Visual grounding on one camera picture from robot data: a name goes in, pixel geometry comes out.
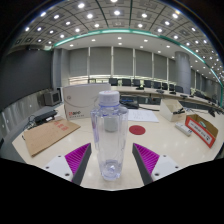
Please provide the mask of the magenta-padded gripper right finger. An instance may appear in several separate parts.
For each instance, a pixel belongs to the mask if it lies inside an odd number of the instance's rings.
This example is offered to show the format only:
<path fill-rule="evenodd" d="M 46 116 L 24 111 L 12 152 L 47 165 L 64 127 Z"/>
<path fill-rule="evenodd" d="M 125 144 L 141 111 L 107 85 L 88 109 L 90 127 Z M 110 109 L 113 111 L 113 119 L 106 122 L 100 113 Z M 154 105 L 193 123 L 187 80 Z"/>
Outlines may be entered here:
<path fill-rule="evenodd" d="M 168 155 L 159 155 L 137 143 L 133 144 L 132 153 L 145 185 L 181 169 L 181 167 Z"/>

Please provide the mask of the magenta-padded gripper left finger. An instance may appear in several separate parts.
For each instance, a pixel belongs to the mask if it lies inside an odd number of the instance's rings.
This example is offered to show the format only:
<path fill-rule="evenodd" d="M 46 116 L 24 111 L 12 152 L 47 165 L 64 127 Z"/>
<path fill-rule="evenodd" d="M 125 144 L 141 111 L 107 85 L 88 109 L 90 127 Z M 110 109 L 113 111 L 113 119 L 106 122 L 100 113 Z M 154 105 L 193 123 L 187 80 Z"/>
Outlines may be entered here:
<path fill-rule="evenodd" d="M 56 156 L 43 169 L 76 185 L 80 185 L 91 152 L 91 144 L 87 143 L 65 156 Z"/>

